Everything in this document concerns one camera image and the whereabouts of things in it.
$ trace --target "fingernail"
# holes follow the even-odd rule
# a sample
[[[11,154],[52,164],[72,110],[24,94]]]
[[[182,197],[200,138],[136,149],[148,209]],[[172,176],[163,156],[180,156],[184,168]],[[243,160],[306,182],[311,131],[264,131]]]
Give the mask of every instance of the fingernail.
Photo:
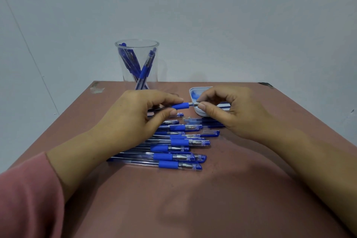
[[[172,109],[170,111],[170,116],[175,116],[177,114],[177,110],[176,109]]]
[[[199,105],[197,106],[199,109],[201,109],[202,111],[206,111],[206,106],[202,103],[199,103]]]

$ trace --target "table surface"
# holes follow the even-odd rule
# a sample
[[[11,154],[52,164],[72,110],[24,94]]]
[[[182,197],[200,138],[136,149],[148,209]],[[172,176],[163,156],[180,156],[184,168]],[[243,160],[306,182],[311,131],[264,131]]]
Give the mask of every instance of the table surface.
[[[191,87],[223,83],[159,82],[190,100]],[[275,116],[357,155],[356,147],[277,89],[251,88]],[[92,83],[14,163],[92,128],[124,92],[123,82]],[[182,110],[196,117],[193,108]],[[293,170],[267,147],[227,129],[211,138],[201,172],[104,162],[66,204],[64,237],[350,237]]]

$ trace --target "pink shirt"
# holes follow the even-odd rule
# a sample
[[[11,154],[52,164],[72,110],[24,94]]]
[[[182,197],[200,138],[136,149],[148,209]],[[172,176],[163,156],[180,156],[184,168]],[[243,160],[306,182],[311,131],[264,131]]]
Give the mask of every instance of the pink shirt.
[[[45,153],[0,175],[2,238],[60,238],[64,206],[60,181]]]

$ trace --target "pen holder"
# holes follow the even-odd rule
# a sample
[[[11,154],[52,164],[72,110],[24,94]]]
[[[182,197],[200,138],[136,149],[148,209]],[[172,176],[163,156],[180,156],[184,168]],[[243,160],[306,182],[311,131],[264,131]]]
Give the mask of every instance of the pen holder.
[[[127,39],[115,43],[126,89],[135,89],[141,70],[146,65],[149,55],[154,58],[149,69],[149,76],[143,89],[157,89],[157,52],[159,43],[152,40]]]

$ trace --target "wrist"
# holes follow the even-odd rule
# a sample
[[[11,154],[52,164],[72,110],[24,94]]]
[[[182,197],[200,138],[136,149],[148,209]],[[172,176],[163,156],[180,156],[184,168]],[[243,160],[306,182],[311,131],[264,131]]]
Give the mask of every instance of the wrist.
[[[279,147],[301,138],[300,130],[274,117],[268,118],[262,125],[261,134],[256,140],[269,148]]]

